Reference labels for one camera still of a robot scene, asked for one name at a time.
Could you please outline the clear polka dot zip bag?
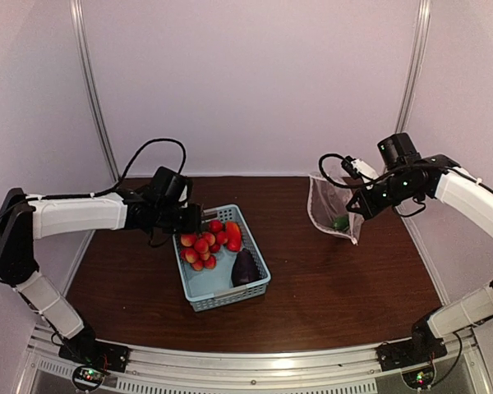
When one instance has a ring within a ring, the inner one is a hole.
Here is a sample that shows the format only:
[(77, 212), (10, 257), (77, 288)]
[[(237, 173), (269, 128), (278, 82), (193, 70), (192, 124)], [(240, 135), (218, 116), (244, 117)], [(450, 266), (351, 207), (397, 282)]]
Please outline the clear polka dot zip bag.
[[(308, 175), (308, 180), (306, 210), (312, 225), (325, 234), (347, 239), (353, 245), (358, 245), (364, 219), (361, 215), (350, 213), (345, 208), (352, 198), (352, 190), (332, 185), (320, 172), (311, 172)], [(332, 221), (343, 215), (349, 216), (349, 230), (346, 232), (333, 230)]]

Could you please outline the red orange bell pepper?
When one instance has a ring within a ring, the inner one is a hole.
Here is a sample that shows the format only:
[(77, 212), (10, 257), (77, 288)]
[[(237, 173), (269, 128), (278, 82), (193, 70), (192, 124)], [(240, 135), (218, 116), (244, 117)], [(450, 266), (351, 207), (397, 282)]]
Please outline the red orange bell pepper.
[(228, 221), (225, 223), (225, 233), (227, 235), (226, 247), (232, 252), (239, 252), (242, 248), (242, 232), (236, 222)]

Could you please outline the purple eggplant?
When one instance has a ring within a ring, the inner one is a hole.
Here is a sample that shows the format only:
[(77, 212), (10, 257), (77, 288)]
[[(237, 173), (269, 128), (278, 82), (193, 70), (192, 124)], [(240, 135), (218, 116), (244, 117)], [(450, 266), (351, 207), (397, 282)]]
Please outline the purple eggplant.
[(242, 286), (256, 282), (259, 278), (260, 274), (251, 252), (247, 249), (239, 251), (236, 255), (231, 273), (233, 286)]

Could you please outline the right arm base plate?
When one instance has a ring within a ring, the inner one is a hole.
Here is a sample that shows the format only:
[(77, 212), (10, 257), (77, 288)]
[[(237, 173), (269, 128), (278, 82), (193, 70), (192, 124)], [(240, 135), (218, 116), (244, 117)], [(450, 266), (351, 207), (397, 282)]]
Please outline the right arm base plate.
[(410, 339), (383, 342), (376, 348), (383, 372), (399, 370), (403, 383), (412, 390), (430, 389), (436, 382), (437, 359), (447, 355), (442, 340), (425, 341), (414, 335)]

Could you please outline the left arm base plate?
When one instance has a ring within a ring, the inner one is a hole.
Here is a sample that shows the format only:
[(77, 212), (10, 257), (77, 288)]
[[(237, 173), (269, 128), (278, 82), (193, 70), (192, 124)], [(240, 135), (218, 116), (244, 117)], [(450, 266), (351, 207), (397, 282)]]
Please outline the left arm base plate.
[(93, 349), (79, 351), (71, 343), (60, 345), (58, 356), (77, 366), (71, 372), (71, 383), (81, 392), (92, 392), (107, 382), (112, 373), (124, 373), (129, 361), (127, 346), (94, 341)]

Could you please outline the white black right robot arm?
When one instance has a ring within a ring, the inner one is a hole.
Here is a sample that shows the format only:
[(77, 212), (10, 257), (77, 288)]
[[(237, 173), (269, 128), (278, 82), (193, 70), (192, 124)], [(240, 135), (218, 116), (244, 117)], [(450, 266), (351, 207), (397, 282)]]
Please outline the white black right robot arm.
[[(370, 220), (386, 208), (411, 199), (423, 204), (436, 199), (454, 208), (493, 239), (493, 190), (474, 178), (451, 158), (437, 154), (423, 158), (406, 133), (392, 135), (378, 145), (385, 173), (361, 159), (346, 156), (342, 167), (353, 179), (361, 179), (346, 205), (349, 212)], [(436, 338), (446, 337), (473, 324), (493, 318), (493, 280), (461, 300), (425, 317), (404, 353), (412, 362), (422, 362), (436, 349)]]

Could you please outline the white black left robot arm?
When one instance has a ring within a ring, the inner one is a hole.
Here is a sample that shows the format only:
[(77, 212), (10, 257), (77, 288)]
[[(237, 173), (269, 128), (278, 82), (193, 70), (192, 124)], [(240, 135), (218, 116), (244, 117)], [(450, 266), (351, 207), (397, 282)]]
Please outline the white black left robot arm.
[(101, 345), (62, 293), (40, 272), (34, 242), (60, 234), (96, 230), (142, 230), (148, 235), (198, 232), (202, 210), (190, 201), (193, 182), (160, 167), (137, 190), (115, 186), (79, 195), (28, 195), (9, 190), (0, 208), (0, 282), (16, 289), (63, 338), (83, 364), (94, 364)]

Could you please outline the green cucumber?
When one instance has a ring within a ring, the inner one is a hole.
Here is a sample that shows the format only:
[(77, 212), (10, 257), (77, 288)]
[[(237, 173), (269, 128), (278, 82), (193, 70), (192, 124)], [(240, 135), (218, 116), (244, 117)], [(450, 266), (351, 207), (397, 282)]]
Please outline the green cucumber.
[(348, 215), (338, 216), (332, 221), (332, 229), (335, 231), (346, 232), (350, 228)]

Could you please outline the red peach bunch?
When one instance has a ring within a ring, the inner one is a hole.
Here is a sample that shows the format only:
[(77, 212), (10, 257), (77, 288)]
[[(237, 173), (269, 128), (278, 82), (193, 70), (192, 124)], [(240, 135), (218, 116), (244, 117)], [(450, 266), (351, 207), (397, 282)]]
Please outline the red peach bunch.
[(194, 271), (212, 270), (217, 266), (217, 254), (228, 243), (225, 225), (219, 220), (211, 220), (205, 230), (200, 233), (181, 234), (180, 257)]

